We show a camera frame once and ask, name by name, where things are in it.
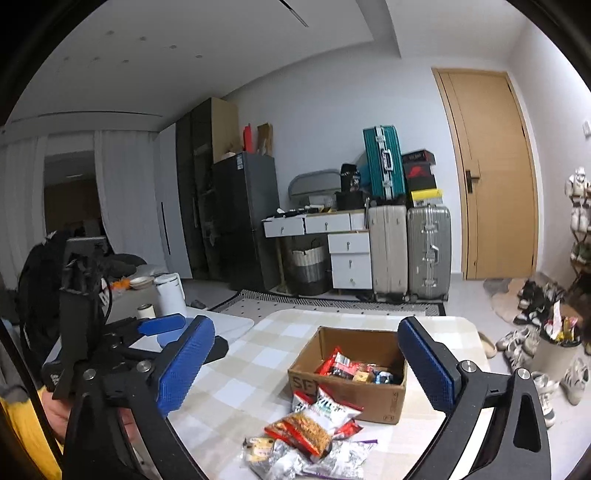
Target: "wooden door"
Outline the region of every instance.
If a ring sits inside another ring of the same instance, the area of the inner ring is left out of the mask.
[[[435,72],[456,149],[466,278],[528,277],[538,215],[531,147],[506,73]]]

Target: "checkered tablecloth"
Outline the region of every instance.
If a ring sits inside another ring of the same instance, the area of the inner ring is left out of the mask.
[[[227,356],[205,365],[183,406],[169,419],[187,450],[212,480],[256,476],[239,459],[247,436],[290,412],[287,369],[319,326],[397,330],[403,317],[282,310],[269,315],[230,346]],[[478,332],[459,317],[419,317],[434,340],[443,342],[458,360],[473,360],[484,371],[488,362]],[[486,432],[491,412],[483,411],[465,455],[453,475],[464,477]],[[366,479],[403,478],[440,427],[444,415],[431,408],[412,369],[397,425],[360,422],[353,439],[377,439],[365,462]]]

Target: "white curtain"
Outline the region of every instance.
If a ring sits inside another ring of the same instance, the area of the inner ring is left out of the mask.
[[[45,238],[43,170],[47,137],[0,147],[0,271],[16,288],[31,248]]]
[[[100,211],[115,253],[166,265],[154,186],[156,134],[96,131],[95,168]]]

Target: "human hand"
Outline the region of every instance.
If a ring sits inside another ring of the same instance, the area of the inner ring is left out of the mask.
[[[43,410],[49,421],[49,425],[63,443],[66,438],[66,430],[68,428],[68,420],[70,419],[70,412],[72,404],[63,400],[54,400],[51,396],[53,394],[43,389],[41,393],[41,404]],[[134,416],[128,408],[119,408],[119,415],[125,427],[125,431],[130,442],[134,442],[139,437],[139,431],[135,424]]]

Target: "door frame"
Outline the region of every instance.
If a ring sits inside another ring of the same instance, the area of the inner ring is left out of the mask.
[[[536,269],[536,265],[538,262],[538,236],[539,236],[539,207],[538,207],[538,182],[536,178],[536,170],[535,170],[535,163],[534,163],[534,154],[531,148],[530,142],[530,133],[527,130],[527,125],[525,123],[525,117],[523,116],[523,111],[521,109],[521,105],[519,104],[519,99],[517,94],[515,93],[515,89],[511,82],[511,78],[507,72],[495,72],[492,70],[475,70],[475,69],[447,69],[447,68],[437,68],[433,67],[431,69],[433,71],[433,75],[435,77],[435,81],[437,82],[437,88],[439,89],[439,94],[441,95],[441,100],[443,101],[443,106],[445,108],[445,113],[447,116],[447,123],[449,125],[449,131],[452,135],[452,143],[453,143],[453,151],[456,157],[456,170],[457,170],[457,181],[460,187],[460,209],[462,211],[462,278],[464,280],[470,280],[476,278],[475,276],[467,276],[467,265],[468,265],[468,206],[467,206],[467,193],[466,193],[466,182],[464,178],[464,166],[463,166],[463,159],[462,153],[460,150],[460,140],[457,134],[456,124],[453,119],[452,115],[452,107],[450,106],[449,99],[447,97],[447,93],[445,91],[445,87],[443,86],[443,80],[441,79],[442,73],[477,73],[480,75],[491,75],[496,77],[504,77],[509,84],[509,90],[513,95],[513,100],[517,105],[517,111],[519,112],[519,118],[521,119],[521,126],[523,128],[523,132],[525,134],[525,143],[527,144],[527,153],[530,158],[530,167],[531,167],[531,178],[533,182],[534,188],[534,258],[531,266],[531,274]]]

